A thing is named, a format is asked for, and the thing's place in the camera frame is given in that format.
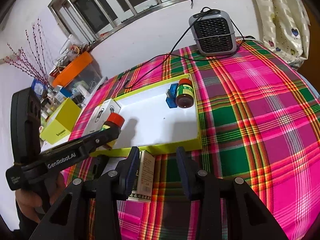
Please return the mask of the person's left hand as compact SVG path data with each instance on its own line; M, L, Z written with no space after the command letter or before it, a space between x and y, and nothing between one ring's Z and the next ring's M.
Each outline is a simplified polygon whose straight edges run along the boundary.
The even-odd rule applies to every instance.
M60 194L64 191L65 188L66 186L64 177L61 173L59 173L56 179L56 190L50 197L51 205L54 204L54 202L57 200L57 198L60 196ZM40 196L38 196L36 193L32 191L25 191L23 189L19 189L15 191L15 198L21 212L25 215L25 217L31 219L36 223L39 223L41 219L38 217L35 208L42 206L42 200Z

